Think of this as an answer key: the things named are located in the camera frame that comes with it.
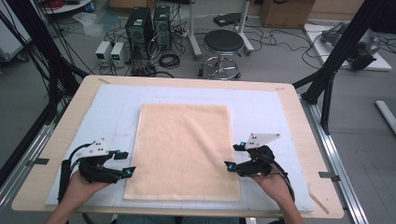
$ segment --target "round stool seat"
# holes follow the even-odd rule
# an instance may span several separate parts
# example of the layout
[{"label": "round stool seat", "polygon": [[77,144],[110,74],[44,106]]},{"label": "round stool seat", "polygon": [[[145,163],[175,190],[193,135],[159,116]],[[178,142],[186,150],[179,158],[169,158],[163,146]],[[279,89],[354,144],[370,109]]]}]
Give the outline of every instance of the round stool seat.
[{"label": "round stool seat", "polygon": [[205,44],[215,51],[234,52],[244,47],[244,39],[233,31],[215,30],[207,33]]}]

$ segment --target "metal post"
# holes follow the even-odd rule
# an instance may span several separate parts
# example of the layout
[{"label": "metal post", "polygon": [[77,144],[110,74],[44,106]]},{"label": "metal post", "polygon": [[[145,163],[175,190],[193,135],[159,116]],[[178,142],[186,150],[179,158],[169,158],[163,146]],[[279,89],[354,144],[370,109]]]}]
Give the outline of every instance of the metal post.
[{"label": "metal post", "polygon": [[245,48],[247,49],[247,55],[250,54],[254,50],[253,46],[251,46],[250,42],[248,41],[247,37],[244,34],[244,29],[245,29],[245,22],[247,20],[247,14],[248,14],[248,5],[250,3],[250,0],[245,0],[244,4],[242,5],[242,11],[241,11],[241,19],[239,22],[239,28],[237,33],[242,37],[245,43]]},{"label": "metal post", "polygon": [[194,4],[195,0],[190,0],[190,28],[188,30],[188,35],[189,35],[189,40],[191,42],[192,49],[194,50],[195,54],[195,59],[198,57],[202,56],[201,49],[198,46],[197,39],[195,38],[194,34],[194,18],[195,18],[195,12],[194,12]]}]

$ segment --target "white bracket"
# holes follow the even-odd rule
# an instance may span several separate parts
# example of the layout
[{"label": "white bracket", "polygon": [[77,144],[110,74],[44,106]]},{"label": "white bracket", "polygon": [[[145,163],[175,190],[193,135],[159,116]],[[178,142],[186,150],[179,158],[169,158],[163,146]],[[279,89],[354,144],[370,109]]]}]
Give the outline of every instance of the white bracket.
[{"label": "white bracket", "polygon": [[94,141],[90,146],[84,147],[78,151],[76,156],[78,158],[105,156],[108,154],[105,138]]},{"label": "white bracket", "polygon": [[245,144],[245,149],[266,146],[280,137],[280,133],[252,133]]}]

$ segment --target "computer tower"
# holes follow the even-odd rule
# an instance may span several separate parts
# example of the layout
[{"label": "computer tower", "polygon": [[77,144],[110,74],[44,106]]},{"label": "computer tower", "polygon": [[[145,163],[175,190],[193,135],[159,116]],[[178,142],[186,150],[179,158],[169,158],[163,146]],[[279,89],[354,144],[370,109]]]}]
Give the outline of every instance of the computer tower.
[{"label": "computer tower", "polygon": [[155,7],[153,23],[155,35],[157,35],[156,43],[160,49],[172,48],[171,24],[169,14],[171,8],[168,6]]},{"label": "computer tower", "polygon": [[148,7],[135,7],[125,24],[133,59],[149,59],[149,43],[154,37]]}]

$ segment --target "cardboard box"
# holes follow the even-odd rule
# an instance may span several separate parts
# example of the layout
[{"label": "cardboard box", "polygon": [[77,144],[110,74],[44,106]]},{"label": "cardboard box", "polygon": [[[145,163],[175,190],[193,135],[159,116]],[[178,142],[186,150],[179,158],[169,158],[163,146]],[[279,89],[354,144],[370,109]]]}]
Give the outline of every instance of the cardboard box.
[{"label": "cardboard box", "polygon": [[259,16],[261,10],[262,10],[262,4],[256,4],[254,1],[250,1],[247,14],[252,16]]},{"label": "cardboard box", "polygon": [[364,0],[317,0],[309,18],[350,21],[363,2]]},{"label": "cardboard box", "polygon": [[288,0],[277,4],[264,0],[260,20],[264,27],[303,29],[315,0]]},{"label": "cardboard box", "polygon": [[132,9],[134,7],[149,7],[152,11],[157,5],[156,0],[109,0],[110,7],[115,9]]}]

